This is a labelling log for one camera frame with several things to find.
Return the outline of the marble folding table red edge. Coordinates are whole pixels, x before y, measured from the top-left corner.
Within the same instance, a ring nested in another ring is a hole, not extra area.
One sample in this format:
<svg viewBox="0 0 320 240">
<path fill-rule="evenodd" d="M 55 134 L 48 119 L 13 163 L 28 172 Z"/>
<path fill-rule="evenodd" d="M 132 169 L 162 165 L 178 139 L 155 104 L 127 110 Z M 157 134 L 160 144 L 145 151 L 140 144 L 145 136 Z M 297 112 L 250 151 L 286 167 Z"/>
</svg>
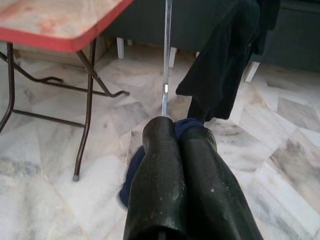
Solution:
<svg viewBox="0 0 320 240">
<path fill-rule="evenodd" d="M 80 178 L 84 149 L 91 125 L 94 83 L 100 86 L 98 95 L 116 98 L 121 91 L 112 93 L 95 70 L 97 37 L 134 0 L 0 0 L 0 41 L 6 44 L 6 53 L 0 59 L 7 63 L 7 109 L 0 122 L 2 132 L 11 114 L 36 117 L 56 123 L 83 128 L 73 181 Z M 14 44 L 31 46 L 62 53 L 75 53 L 88 72 L 85 122 L 78 123 L 15 109 L 15 72 L 26 78 L 30 74 L 14 61 Z"/>
</svg>

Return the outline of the dark navy garment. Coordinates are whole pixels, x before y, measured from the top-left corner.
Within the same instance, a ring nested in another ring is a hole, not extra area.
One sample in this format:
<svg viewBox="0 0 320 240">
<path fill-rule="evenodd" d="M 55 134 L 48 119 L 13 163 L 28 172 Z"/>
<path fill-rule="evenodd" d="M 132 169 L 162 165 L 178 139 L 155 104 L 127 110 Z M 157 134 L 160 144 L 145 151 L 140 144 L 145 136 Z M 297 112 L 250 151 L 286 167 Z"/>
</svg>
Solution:
<svg viewBox="0 0 320 240">
<path fill-rule="evenodd" d="M 204 127 L 204 122 L 197 120 L 195 118 L 185 118 L 179 121 L 174 122 L 174 134 L 175 139 L 178 141 L 182 134 L 194 127 Z M 125 177 L 125 182 L 122 185 L 121 190 L 119 191 L 119 200 L 122 203 L 122 205 L 127 209 L 129 206 L 129 198 L 130 198 L 130 191 L 133 179 L 137 173 L 137 170 L 142 163 L 144 157 L 145 157 L 145 150 L 144 147 L 141 145 L 133 157 L 131 158 L 130 164 L 128 166 L 128 170 Z"/>
</svg>

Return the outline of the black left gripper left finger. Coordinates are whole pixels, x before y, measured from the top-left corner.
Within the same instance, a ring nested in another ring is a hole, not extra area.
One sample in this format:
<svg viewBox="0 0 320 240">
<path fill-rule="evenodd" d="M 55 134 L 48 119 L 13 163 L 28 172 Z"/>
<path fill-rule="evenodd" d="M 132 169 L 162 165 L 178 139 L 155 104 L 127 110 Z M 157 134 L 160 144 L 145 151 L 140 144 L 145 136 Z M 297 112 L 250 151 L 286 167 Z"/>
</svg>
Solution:
<svg viewBox="0 0 320 240">
<path fill-rule="evenodd" d="M 186 240 L 187 191 L 173 121 L 150 120 L 142 142 L 145 156 L 131 184 L 124 240 Z"/>
</svg>

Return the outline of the black polo shirt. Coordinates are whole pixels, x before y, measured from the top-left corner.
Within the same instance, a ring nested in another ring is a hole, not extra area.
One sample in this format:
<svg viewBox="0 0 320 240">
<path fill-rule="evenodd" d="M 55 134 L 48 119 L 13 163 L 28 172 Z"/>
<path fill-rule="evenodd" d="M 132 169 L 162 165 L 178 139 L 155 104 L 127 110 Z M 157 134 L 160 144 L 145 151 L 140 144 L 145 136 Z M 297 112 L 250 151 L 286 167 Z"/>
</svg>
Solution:
<svg viewBox="0 0 320 240">
<path fill-rule="evenodd" d="M 252 54 L 264 52 L 281 0 L 209 0 L 212 32 L 175 93 L 190 96 L 187 117 L 227 120 Z"/>
</svg>

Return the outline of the silver metal clothes rack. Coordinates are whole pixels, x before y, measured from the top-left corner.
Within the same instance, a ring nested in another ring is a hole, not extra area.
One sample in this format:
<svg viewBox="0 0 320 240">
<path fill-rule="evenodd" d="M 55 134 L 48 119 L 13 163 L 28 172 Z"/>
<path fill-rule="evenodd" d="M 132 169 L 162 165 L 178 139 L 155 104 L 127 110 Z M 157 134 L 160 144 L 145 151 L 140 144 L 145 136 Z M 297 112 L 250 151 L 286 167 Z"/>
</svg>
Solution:
<svg viewBox="0 0 320 240">
<path fill-rule="evenodd" d="M 171 23 L 172 23 L 173 0 L 165 0 L 164 17 L 164 56 L 163 56 L 163 81 L 162 81 L 162 103 L 161 115 L 167 116 L 167 103 L 169 92 L 169 63 L 171 51 Z"/>
</svg>

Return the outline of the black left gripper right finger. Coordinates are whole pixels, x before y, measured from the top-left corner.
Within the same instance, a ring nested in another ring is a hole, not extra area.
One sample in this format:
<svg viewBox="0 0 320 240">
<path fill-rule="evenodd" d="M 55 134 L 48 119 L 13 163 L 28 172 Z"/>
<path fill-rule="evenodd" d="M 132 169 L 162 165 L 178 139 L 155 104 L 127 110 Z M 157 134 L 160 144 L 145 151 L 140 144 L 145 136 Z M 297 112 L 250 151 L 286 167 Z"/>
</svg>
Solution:
<svg viewBox="0 0 320 240">
<path fill-rule="evenodd" d="M 179 139 L 189 240 L 264 240 L 245 195 L 217 152 L 212 132 L 192 127 Z"/>
</svg>

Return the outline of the black tv console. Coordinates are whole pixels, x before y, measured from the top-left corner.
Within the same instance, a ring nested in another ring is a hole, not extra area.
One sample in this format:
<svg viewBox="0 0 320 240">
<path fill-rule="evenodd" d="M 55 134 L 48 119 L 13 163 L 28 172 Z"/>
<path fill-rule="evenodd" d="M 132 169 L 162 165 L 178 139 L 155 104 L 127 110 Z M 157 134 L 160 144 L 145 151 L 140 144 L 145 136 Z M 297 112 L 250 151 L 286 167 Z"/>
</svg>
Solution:
<svg viewBox="0 0 320 240">
<path fill-rule="evenodd" d="M 178 49 L 199 53 L 208 39 L 214 0 L 173 0 L 169 67 Z M 133 0 L 103 34 L 116 38 L 118 57 L 133 42 L 164 43 L 165 0 Z M 263 53 L 254 53 L 243 74 L 250 82 L 260 64 L 320 73 L 320 0 L 280 0 L 273 30 Z"/>
</svg>

